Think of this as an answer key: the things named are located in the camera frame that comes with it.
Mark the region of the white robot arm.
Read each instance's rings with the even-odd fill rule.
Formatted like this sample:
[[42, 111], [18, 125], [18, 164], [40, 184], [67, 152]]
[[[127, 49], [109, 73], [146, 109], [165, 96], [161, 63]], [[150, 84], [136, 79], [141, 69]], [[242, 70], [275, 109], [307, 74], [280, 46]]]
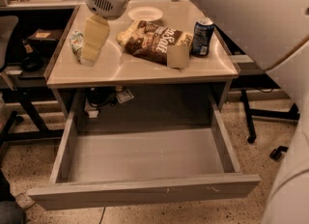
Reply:
[[262, 224], [309, 224], [309, 0], [190, 0], [293, 100], [300, 118]]

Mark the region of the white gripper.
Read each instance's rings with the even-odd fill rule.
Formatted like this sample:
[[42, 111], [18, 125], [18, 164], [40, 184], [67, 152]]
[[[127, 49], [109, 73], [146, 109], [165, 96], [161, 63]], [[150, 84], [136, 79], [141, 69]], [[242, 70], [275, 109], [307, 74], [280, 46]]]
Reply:
[[106, 19], [117, 19], [126, 10], [129, 0], [85, 0], [94, 14], [86, 19], [80, 62], [92, 67], [109, 36], [110, 27]]

